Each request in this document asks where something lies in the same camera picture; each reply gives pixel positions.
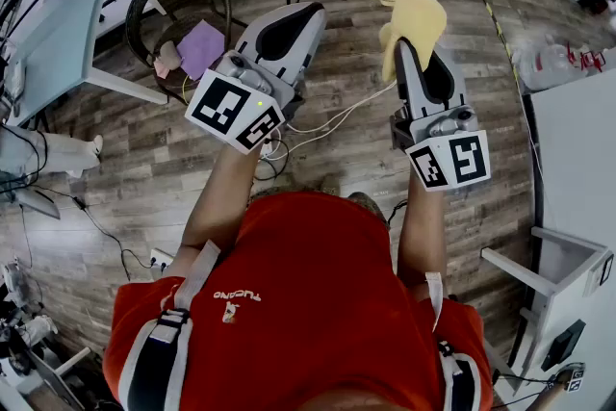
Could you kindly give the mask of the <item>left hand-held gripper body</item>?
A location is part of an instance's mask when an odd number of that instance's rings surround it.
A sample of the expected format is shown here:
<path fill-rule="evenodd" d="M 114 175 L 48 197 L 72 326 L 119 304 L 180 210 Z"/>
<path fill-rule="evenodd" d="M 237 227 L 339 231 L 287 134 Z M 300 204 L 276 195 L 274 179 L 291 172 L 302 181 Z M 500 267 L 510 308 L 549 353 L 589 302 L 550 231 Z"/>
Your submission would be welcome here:
<path fill-rule="evenodd" d="M 204 72 L 185 118 L 243 154 L 252 152 L 303 104 L 296 88 L 236 50 Z"/>

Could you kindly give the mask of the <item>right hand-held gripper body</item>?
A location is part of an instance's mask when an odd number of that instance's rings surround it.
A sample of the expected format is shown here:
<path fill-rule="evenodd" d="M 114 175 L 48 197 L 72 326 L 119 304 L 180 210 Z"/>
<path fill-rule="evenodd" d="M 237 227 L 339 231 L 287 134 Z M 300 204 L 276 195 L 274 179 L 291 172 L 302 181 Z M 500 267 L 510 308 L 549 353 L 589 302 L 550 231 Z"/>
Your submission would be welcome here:
<path fill-rule="evenodd" d="M 407 156 L 426 191 L 459 189 L 491 177 L 487 134 L 470 106 L 415 120 L 400 109 L 390 125 L 393 147 Z"/>

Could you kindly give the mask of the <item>yellow cloth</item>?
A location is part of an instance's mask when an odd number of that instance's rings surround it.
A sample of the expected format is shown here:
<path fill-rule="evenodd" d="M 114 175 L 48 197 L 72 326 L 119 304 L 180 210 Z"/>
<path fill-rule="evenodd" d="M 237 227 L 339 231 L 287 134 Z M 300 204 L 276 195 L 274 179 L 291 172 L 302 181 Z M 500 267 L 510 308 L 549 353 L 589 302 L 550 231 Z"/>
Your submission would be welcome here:
<path fill-rule="evenodd" d="M 437 0 L 373 0 L 392 8 L 391 20 L 378 34 L 383 50 L 382 79 L 396 79 L 394 52 L 399 39 L 407 39 L 415 48 L 420 67 L 426 70 L 434 46 L 447 26 L 447 14 Z"/>

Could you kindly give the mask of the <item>person's right forearm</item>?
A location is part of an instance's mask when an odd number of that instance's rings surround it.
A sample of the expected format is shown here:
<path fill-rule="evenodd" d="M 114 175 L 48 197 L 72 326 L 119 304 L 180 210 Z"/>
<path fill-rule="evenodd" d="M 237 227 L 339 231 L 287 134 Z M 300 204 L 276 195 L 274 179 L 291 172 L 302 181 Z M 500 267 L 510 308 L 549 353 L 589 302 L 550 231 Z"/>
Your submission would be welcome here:
<path fill-rule="evenodd" d="M 414 170 L 409 177 L 397 268 L 398 278 L 417 299 L 427 297 L 427 273 L 438 272 L 442 279 L 447 275 L 445 196 L 427 192 Z"/>

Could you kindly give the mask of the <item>person's left forearm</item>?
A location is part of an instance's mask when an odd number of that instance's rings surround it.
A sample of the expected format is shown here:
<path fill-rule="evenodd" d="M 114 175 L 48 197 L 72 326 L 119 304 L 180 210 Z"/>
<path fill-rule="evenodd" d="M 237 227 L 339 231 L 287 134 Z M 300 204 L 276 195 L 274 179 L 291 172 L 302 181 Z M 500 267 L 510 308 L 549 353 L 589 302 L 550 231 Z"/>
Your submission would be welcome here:
<path fill-rule="evenodd" d="M 221 149 L 189 216 L 169 275 L 186 275 L 208 242 L 222 255 L 235 246 L 259 158 L 258 149 L 246 155 L 229 144 Z"/>

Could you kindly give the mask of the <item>purple cushion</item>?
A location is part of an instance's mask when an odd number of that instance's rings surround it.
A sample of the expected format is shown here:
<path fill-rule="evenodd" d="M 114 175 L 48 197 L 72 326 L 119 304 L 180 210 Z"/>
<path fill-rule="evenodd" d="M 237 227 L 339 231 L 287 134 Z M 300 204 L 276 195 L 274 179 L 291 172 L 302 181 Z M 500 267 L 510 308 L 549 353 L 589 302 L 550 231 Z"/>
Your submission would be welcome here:
<path fill-rule="evenodd" d="M 222 32 L 205 20 L 200 20 L 179 42 L 177 52 L 181 68 L 192 80 L 203 73 L 225 52 Z"/>

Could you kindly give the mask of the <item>person's patterned shorts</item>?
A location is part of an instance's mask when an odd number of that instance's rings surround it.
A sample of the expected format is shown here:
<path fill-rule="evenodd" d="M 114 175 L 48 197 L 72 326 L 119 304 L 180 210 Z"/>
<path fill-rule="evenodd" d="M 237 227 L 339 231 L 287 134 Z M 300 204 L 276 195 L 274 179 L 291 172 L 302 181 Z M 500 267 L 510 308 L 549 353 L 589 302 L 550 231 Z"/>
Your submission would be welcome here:
<path fill-rule="evenodd" d="M 359 205 L 360 207 L 368 210 L 374 214 L 381 222 L 383 222 L 387 229 L 390 229 L 387 219 L 385 219 L 381 209 L 376 202 L 363 192 L 353 192 L 347 196 L 343 196 L 340 188 L 339 180 L 334 175 L 326 175 L 319 182 L 315 184 L 299 184 L 296 182 L 290 185 L 273 186 L 267 189 L 263 189 L 254 193 L 248 199 L 248 205 L 251 205 L 256 200 L 261 198 L 278 195 L 281 193 L 326 193 L 332 196 L 346 199 Z"/>

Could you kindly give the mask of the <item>clear bag of bottles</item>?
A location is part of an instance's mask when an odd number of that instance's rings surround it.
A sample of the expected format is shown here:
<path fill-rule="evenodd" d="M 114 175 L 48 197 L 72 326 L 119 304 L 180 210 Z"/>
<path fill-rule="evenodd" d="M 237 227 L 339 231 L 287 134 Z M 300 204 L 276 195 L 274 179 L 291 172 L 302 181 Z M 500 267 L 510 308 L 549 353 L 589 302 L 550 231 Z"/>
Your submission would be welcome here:
<path fill-rule="evenodd" d="M 523 93 L 548 90 L 608 70 L 602 51 L 551 36 L 517 48 L 513 63 Z"/>

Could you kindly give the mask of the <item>white table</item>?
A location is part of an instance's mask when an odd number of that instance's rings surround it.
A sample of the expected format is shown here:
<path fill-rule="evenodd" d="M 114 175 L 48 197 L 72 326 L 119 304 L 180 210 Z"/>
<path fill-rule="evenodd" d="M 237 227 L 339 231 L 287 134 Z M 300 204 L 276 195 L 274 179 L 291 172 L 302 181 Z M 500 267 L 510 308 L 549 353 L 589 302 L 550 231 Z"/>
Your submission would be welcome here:
<path fill-rule="evenodd" d="M 585 326 L 566 364 L 585 366 L 573 392 L 552 411 L 616 411 L 616 69 L 530 97 L 541 168 L 544 214 L 531 230 L 539 265 L 522 267 L 486 248 L 482 258 L 534 290 L 521 315 L 527 323 L 515 362 L 493 347 L 501 377 L 495 391 L 510 411 L 525 411 L 560 370 L 542 364 L 555 339 L 577 321 Z"/>

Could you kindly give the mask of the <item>light grey table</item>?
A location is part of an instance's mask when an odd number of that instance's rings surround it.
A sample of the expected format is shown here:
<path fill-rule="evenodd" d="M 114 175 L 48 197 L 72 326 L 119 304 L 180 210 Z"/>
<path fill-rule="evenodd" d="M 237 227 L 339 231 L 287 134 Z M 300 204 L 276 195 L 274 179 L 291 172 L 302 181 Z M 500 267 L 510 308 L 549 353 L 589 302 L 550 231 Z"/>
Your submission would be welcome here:
<path fill-rule="evenodd" d="M 165 105 L 168 96 L 93 66 L 93 51 L 104 0 L 50 0 L 44 17 L 16 43 L 10 66 L 25 67 L 23 93 L 8 123 L 19 126 L 69 90 L 89 83 Z"/>

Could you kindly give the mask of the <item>person's red shirt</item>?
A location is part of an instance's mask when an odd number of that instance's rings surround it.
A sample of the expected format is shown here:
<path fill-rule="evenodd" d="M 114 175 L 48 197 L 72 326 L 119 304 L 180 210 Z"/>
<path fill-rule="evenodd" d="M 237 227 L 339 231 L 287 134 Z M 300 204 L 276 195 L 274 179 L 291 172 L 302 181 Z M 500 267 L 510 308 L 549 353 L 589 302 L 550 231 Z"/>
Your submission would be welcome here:
<path fill-rule="evenodd" d="M 480 411 L 493 403 L 476 309 L 445 300 L 435 313 L 415 299 L 394 274 L 384 223 L 343 198 L 253 202 L 190 311 L 181 411 L 289 411 L 343 388 L 442 411 L 442 341 L 475 360 Z"/>

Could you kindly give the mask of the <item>black adapter box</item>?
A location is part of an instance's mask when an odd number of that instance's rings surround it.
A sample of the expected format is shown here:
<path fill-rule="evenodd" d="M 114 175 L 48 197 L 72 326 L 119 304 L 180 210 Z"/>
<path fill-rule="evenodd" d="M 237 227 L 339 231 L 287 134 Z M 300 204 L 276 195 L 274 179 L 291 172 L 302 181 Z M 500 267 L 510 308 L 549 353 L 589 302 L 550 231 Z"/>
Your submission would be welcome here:
<path fill-rule="evenodd" d="M 548 354 L 541 364 L 542 371 L 546 372 L 563 363 L 572 354 L 585 326 L 584 321 L 577 320 L 552 341 Z"/>

